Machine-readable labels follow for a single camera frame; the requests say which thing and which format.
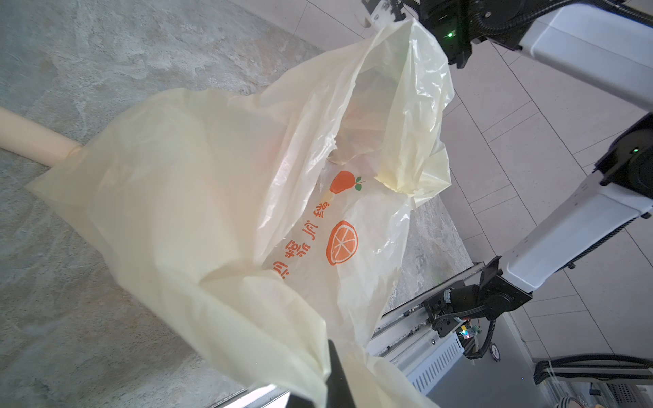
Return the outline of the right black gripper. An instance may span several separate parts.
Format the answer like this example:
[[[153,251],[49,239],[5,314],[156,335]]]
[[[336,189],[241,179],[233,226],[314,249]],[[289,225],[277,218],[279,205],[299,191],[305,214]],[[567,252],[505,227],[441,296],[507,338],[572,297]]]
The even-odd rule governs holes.
[[[450,66],[463,69],[473,54],[472,45],[486,41],[474,19],[475,15],[486,18],[486,1],[403,1],[402,5],[435,37]]]

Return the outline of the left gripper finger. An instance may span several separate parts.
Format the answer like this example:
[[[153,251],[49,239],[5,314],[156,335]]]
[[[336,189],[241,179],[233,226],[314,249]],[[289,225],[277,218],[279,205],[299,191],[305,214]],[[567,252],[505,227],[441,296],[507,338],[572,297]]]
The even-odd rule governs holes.
[[[345,370],[338,356],[335,344],[328,341],[331,374],[326,381],[328,394],[326,395],[326,408],[356,408],[353,394],[345,377]],[[295,394],[290,394],[286,408],[314,408],[313,401],[309,401]]]

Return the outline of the cream plastic fruit bag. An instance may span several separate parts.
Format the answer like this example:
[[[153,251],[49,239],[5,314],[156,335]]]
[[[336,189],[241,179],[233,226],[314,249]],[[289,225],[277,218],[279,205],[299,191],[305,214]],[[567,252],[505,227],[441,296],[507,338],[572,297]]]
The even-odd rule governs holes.
[[[153,95],[28,190],[236,382],[324,407],[336,352],[357,406],[428,407],[367,345],[412,211],[451,183],[453,95],[440,44],[406,20],[255,95]]]

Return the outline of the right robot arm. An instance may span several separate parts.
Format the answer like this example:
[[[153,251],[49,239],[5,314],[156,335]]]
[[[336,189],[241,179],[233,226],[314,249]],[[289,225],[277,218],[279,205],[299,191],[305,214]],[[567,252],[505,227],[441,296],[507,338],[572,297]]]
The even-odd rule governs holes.
[[[472,260],[510,249],[554,211],[640,109],[492,42],[452,73],[442,196]],[[549,279],[519,313],[551,354],[637,354],[652,335],[652,222],[638,219]]]

